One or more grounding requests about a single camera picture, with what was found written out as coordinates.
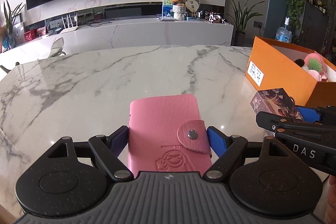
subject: wallet flap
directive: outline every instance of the wallet flap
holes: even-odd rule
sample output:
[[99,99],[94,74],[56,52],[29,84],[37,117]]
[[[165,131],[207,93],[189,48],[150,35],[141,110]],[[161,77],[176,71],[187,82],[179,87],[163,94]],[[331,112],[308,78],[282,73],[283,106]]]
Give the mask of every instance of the wallet flap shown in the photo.
[[[190,130],[196,131],[190,134],[192,138],[188,136]],[[177,130],[177,138],[185,148],[212,156],[204,121],[192,120],[183,123]]]

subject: gray ridged surface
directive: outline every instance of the gray ridged surface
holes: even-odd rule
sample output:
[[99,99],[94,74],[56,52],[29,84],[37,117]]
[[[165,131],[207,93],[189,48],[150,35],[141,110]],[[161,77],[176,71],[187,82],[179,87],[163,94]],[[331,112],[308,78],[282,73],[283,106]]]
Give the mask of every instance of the gray ridged surface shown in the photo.
[[44,219],[29,214],[18,224],[214,224],[214,223],[321,223],[312,215],[292,220],[273,220],[245,211],[222,184],[208,183],[197,173],[142,172],[118,183],[107,198],[81,215]]

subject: barcode label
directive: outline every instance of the barcode label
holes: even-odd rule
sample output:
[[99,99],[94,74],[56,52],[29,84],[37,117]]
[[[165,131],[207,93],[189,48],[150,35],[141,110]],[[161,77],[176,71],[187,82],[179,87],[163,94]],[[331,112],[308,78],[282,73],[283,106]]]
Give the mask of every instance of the barcode label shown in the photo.
[[258,67],[252,61],[250,61],[250,65],[249,65],[249,68],[247,69],[247,73],[257,83],[258,86],[261,85],[264,74],[261,72],[260,69],[258,69]]

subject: water bottle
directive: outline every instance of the water bottle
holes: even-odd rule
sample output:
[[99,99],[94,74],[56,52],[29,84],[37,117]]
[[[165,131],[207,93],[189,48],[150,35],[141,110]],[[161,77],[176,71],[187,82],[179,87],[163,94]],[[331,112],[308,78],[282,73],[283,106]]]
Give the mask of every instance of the water bottle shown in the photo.
[[277,34],[275,35],[275,40],[291,43],[292,42],[292,32],[289,31],[288,28],[289,25],[289,17],[286,17],[285,19],[285,25],[283,27],[279,27],[277,30]]

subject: open orange box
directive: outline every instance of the open orange box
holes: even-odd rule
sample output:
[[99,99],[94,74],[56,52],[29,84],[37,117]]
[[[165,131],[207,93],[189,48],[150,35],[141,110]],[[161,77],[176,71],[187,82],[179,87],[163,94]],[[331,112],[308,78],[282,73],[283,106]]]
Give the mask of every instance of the open orange box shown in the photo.
[[246,77],[257,90],[284,88],[296,105],[336,106],[336,67],[324,58],[328,82],[318,82],[294,63],[315,51],[295,44],[255,37]]

